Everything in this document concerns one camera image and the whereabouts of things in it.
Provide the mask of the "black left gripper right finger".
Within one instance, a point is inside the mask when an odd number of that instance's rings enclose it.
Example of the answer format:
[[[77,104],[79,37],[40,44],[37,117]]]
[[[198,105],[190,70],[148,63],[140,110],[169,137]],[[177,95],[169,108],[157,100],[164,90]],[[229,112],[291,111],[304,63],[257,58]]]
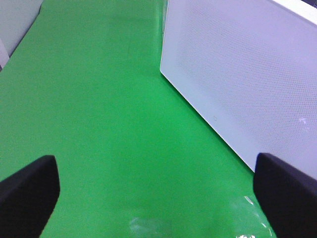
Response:
[[[257,155],[257,201],[279,238],[317,236],[317,181],[269,153]]]

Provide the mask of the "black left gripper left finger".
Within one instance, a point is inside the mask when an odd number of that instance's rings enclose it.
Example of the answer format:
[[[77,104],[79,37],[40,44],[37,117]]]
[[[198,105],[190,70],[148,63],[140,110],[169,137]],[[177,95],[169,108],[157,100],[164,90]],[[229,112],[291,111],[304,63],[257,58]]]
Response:
[[[42,156],[0,182],[0,236],[38,238],[60,195],[56,158]]]

